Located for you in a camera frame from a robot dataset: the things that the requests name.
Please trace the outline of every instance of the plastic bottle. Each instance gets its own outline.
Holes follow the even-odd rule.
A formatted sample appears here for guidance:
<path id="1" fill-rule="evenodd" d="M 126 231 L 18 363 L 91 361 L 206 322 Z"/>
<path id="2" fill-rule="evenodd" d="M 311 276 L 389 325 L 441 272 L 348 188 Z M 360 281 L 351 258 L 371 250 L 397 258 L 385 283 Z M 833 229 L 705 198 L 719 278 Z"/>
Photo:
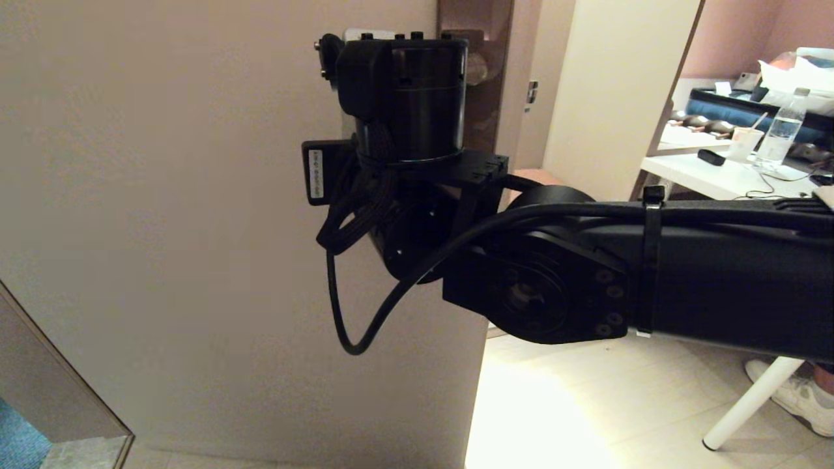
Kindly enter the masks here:
<path id="1" fill-rule="evenodd" d="M 781 166 L 793 139 L 799 133 L 802 121 L 805 120 L 805 99 L 809 93 L 808 88 L 797 88 L 793 92 L 791 102 L 782 106 L 776 113 L 771 128 L 761 141 L 759 151 L 753 156 L 753 168 L 763 173 L 771 173 Z"/>

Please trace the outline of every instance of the black remote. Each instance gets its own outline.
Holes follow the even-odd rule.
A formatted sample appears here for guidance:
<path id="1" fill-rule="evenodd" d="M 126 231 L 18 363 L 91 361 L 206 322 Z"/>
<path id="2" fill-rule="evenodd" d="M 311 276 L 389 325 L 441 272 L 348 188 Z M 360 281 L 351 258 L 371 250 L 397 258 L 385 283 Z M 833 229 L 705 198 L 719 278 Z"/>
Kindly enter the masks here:
<path id="1" fill-rule="evenodd" d="M 713 164 L 715 166 L 721 166 L 726 161 L 726 158 L 719 155 L 718 153 L 707 150 L 707 149 L 700 149 L 698 150 L 698 158 L 703 159 L 709 164 Z"/>

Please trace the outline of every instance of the doorway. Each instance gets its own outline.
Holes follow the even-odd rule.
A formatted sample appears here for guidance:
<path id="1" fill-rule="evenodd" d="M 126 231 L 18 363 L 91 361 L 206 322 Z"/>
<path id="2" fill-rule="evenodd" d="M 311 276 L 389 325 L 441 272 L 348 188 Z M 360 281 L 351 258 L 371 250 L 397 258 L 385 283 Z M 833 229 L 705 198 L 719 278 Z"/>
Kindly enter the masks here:
<path id="1" fill-rule="evenodd" d="M 0 282 L 0 467 L 121 467 L 129 429 Z"/>

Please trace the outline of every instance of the straw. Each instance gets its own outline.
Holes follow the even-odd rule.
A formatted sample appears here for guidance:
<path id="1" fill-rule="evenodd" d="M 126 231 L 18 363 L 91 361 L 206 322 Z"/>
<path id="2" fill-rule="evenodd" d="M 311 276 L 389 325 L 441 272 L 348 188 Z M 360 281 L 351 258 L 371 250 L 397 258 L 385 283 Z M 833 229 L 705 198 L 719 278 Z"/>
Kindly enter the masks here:
<path id="1" fill-rule="evenodd" d="M 750 128 L 751 129 L 757 128 L 759 126 L 759 124 L 761 124 L 761 121 L 765 120 L 765 117 L 767 117 L 767 111 L 762 113 L 761 116 L 759 116 L 759 119 L 756 120 L 756 123 L 751 125 Z"/>

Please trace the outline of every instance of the paper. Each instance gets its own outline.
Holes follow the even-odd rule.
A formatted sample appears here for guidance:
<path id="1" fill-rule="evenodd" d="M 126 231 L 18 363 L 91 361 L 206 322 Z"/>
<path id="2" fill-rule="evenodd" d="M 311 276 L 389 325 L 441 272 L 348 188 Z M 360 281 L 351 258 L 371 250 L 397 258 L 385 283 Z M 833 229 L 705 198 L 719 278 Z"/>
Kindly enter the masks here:
<path id="1" fill-rule="evenodd" d="M 716 82 L 716 94 L 719 96 L 730 96 L 732 86 L 730 82 Z"/>

